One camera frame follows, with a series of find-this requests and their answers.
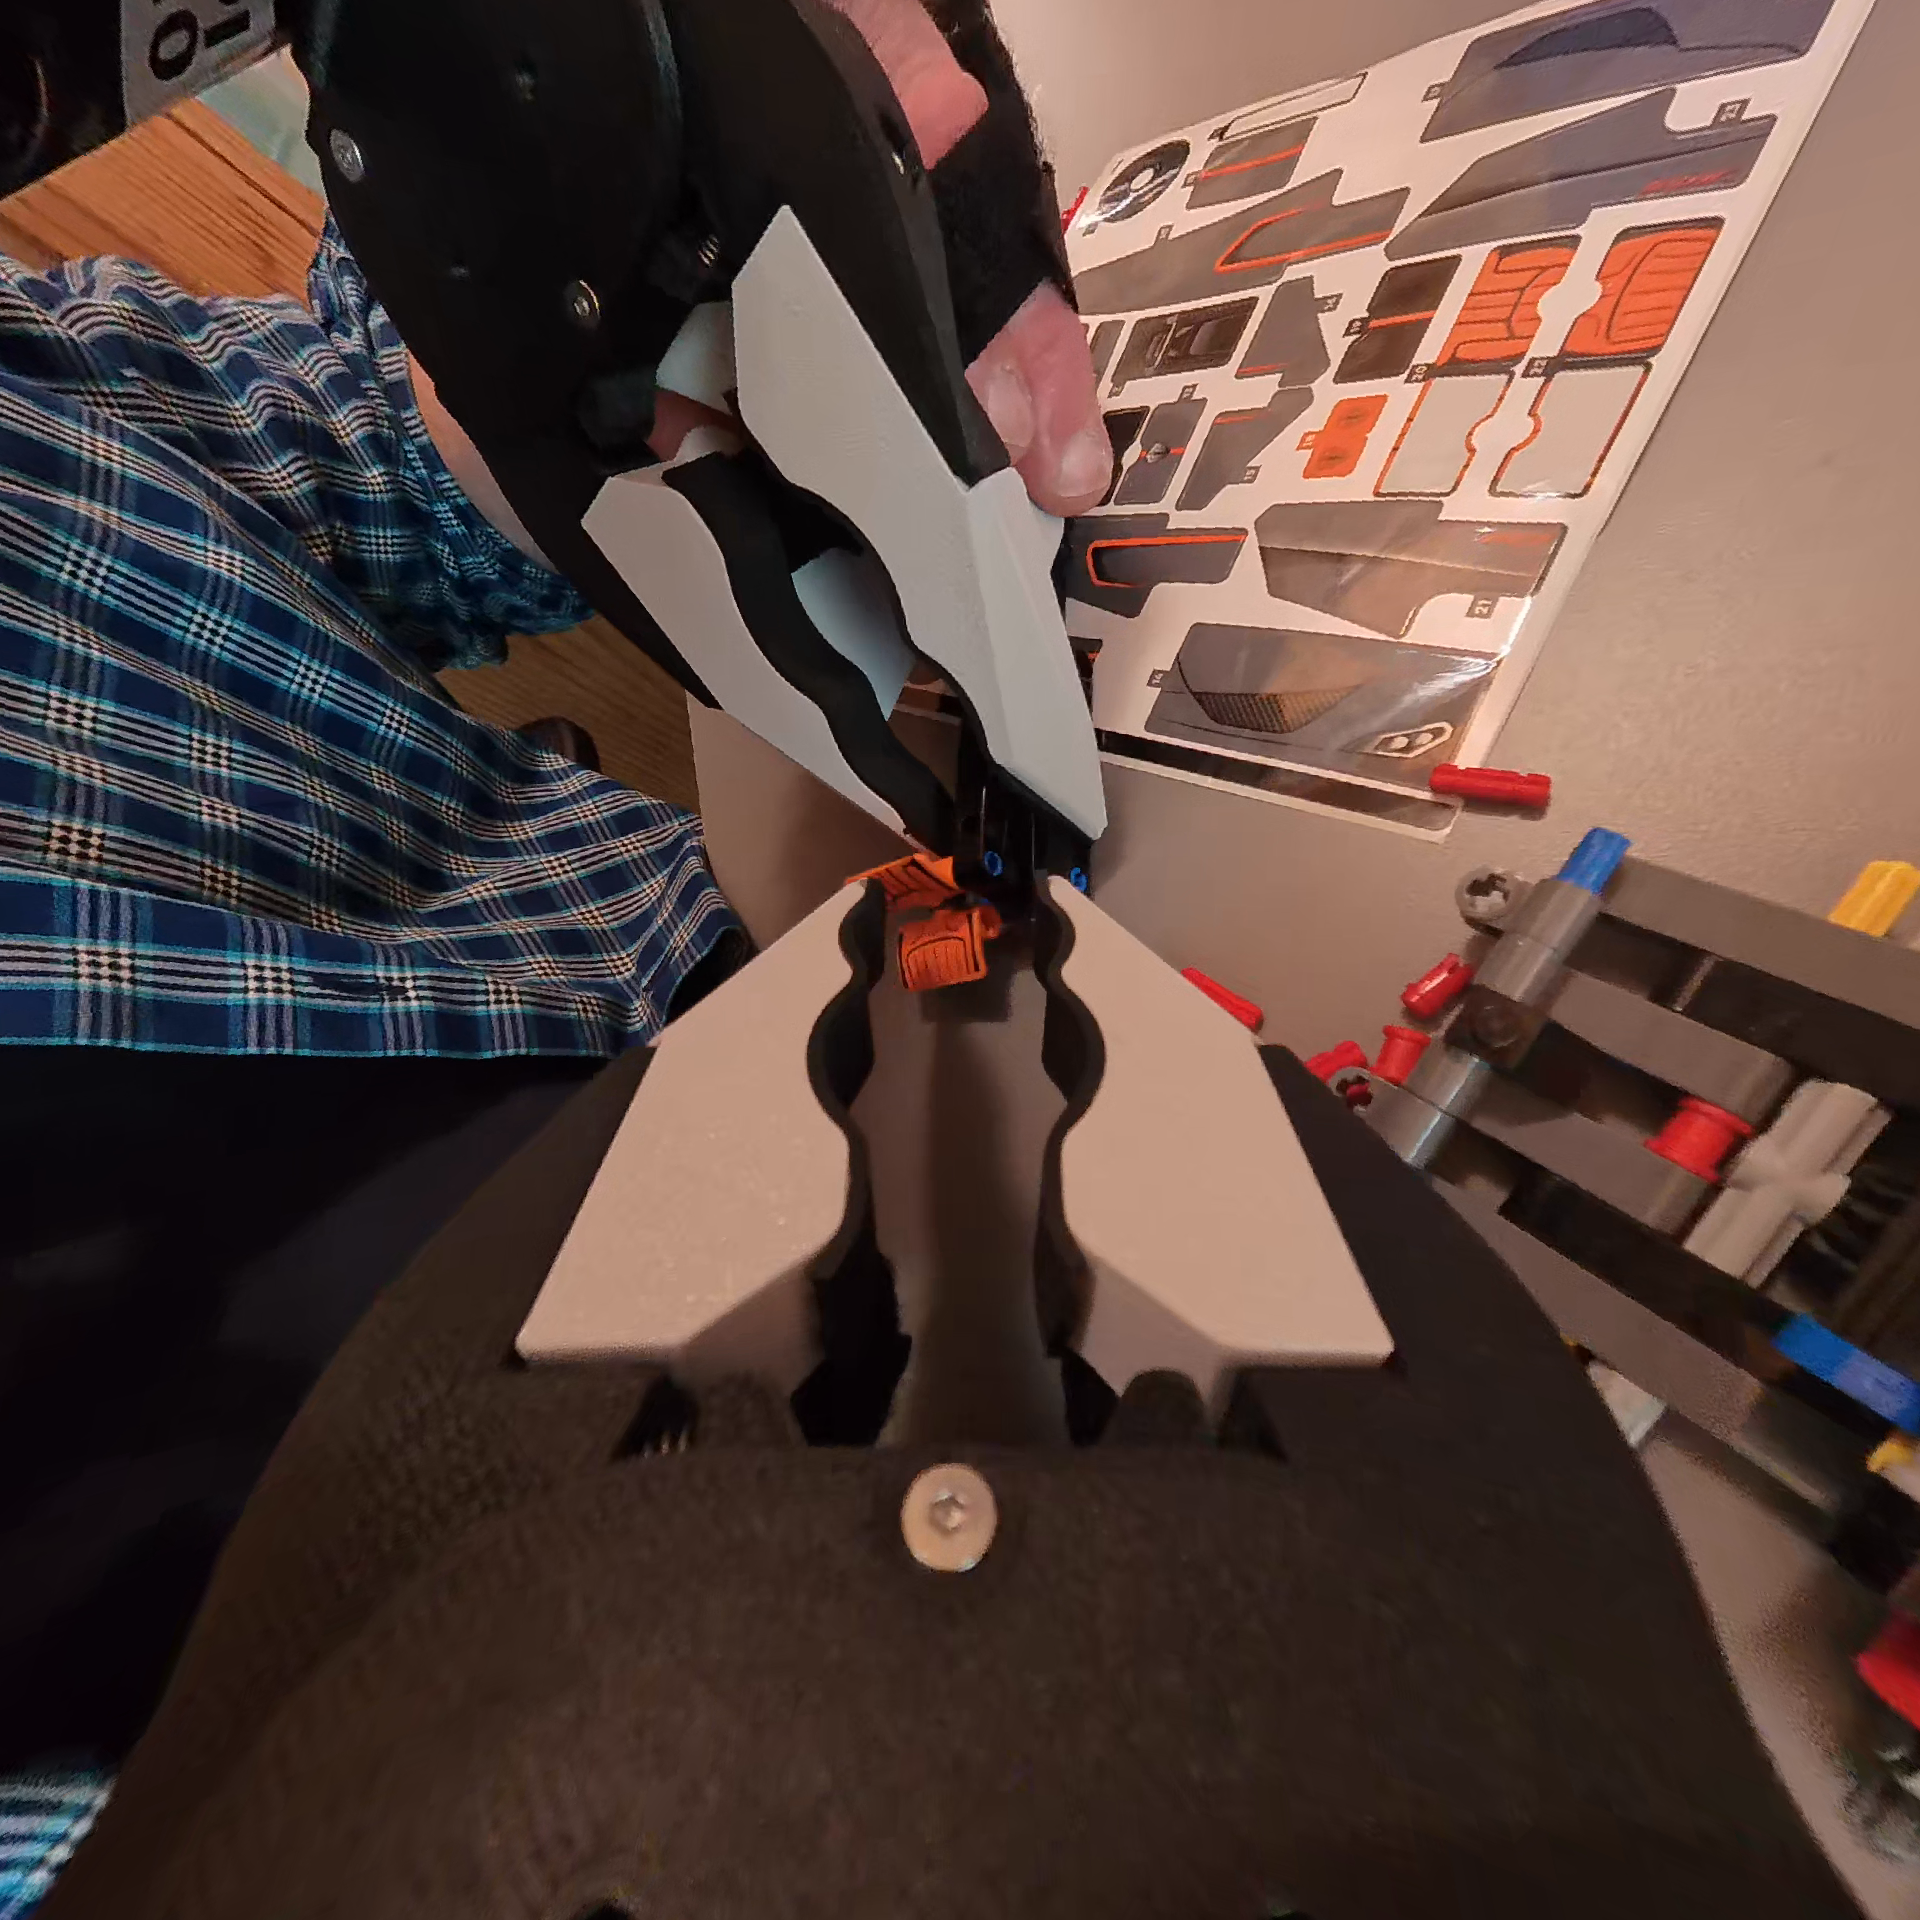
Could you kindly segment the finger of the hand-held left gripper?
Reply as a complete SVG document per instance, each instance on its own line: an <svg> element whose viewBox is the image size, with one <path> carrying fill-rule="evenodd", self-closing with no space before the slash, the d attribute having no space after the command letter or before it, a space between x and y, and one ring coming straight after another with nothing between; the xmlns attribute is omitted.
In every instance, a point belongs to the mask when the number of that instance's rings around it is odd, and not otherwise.
<svg viewBox="0 0 1920 1920"><path fill-rule="evenodd" d="M914 658L986 732L996 766L1074 825L1108 808L1052 568L1062 524L1018 470L965 478L900 388L804 224L781 208L732 295L739 434L882 564Z"/></svg>
<svg viewBox="0 0 1920 1920"><path fill-rule="evenodd" d="M949 792L891 728L914 648L878 559L833 517L778 503L732 429L612 476L582 530L707 698L919 845L949 844Z"/></svg>

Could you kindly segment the scattered red lego pins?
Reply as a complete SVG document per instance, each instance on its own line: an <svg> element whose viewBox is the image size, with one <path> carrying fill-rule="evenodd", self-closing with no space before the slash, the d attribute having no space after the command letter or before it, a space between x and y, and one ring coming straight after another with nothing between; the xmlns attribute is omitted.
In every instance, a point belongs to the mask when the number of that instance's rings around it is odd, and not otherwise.
<svg viewBox="0 0 1920 1920"><path fill-rule="evenodd" d="M1551 799L1547 775L1515 773L1486 766L1445 760L1429 773L1429 790L1442 799L1465 799L1506 808L1546 808ZM1402 1010L1418 1023L1385 1023L1375 1055L1353 1040L1325 1047L1302 1061L1307 1072L1338 1090L1350 1106L1367 1103L1371 1090L1361 1086L1370 1072L1387 1086L1404 1086L1433 1042L1430 1020L1438 1020L1471 983L1471 966L1449 952L1442 962L1410 980L1402 994Z"/></svg>

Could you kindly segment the person's plaid shirt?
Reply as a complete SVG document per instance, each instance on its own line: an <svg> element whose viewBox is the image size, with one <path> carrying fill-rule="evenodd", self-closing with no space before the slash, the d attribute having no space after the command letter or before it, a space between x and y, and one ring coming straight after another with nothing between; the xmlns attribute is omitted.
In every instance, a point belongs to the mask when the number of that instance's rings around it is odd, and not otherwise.
<svg viewBox="0 0 1920 1920"><path fill-rule="evenodd" d="M445 695L587 606L445 465L333 226L307 287L5 257L5 1045L643 1045L751 956L701 826Z"/></svg>

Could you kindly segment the lego sticker sheet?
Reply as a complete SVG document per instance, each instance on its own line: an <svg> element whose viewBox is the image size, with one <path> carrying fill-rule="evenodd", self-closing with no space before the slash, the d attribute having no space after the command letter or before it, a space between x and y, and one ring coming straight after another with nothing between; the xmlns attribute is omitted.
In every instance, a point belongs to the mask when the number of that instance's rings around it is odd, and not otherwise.
<svg viewBox="0 0 1920 1920"><path fill-rule="evenodd" d="M1442 833L1870 5L1540 5L1121 156L1067 252L1108 762Z"/></svg>

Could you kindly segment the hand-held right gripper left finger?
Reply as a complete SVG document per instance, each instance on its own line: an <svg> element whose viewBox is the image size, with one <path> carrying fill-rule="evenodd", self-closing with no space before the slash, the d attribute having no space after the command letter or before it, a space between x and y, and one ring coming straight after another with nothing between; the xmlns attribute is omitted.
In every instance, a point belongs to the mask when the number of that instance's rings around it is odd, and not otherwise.
<svg viewBox="0 0 1920 1920"><path fill-rule="evenodd" d="M772 1386L866 1447L909 1354L853 1106L874 1073L886 908L853 880L645 1052L515 1351Z"/></svg>

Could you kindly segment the black and orange lego assembly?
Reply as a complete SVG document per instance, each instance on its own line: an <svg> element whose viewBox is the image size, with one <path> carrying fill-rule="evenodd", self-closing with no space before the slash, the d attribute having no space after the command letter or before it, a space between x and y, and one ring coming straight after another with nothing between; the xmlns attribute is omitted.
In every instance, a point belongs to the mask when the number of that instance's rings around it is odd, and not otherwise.
<svg viewBox="0 0 1920 1920"><path fill-rule="evenodd" d="M954 782L923 766L909 782L909 849L855 876L881 888L893 918L907 992L986 977L993 946L1034 924L1049 880L1090 887L1100 837L1003 773L972 708L949 705L957 724Z"/></svg>

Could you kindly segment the person's left hand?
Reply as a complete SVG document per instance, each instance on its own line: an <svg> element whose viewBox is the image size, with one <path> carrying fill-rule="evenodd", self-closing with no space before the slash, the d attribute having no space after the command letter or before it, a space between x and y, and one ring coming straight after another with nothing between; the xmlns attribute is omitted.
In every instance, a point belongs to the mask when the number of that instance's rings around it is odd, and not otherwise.
<svg viewBox="0 0 1920 1920"><path fill-rule="evenodd" d="M1071 308L1052 169L988 5L839 2L933 181L966 384L1031 498L1092 508L1113 478Z"/></svg>

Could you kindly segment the grey lego chassis assembly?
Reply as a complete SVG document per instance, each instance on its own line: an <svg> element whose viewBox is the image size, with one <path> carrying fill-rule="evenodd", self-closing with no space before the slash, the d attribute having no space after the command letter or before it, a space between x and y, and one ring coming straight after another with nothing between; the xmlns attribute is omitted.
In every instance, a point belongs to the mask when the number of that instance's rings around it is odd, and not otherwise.
<svg viewBox="0 0 1920 1920"><path fill-rule="evenodd" d="M1915 861L1802 911L1588 832L1325 1076L1547 1310L1855 1882L1915 1866Z"/></svg>

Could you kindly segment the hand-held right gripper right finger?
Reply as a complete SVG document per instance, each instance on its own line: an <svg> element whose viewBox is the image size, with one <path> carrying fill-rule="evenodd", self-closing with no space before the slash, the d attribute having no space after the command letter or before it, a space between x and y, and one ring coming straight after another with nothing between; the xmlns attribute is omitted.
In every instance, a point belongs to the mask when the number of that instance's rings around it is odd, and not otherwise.
<svg viewBox="0 0 1920 1920"><path fill-rule="evenodd" d="M1175 1376L1204 1409L1395 1353L1257 1040L1065 878L1042 887L1042 1341L1069 1409Z"/></svg>

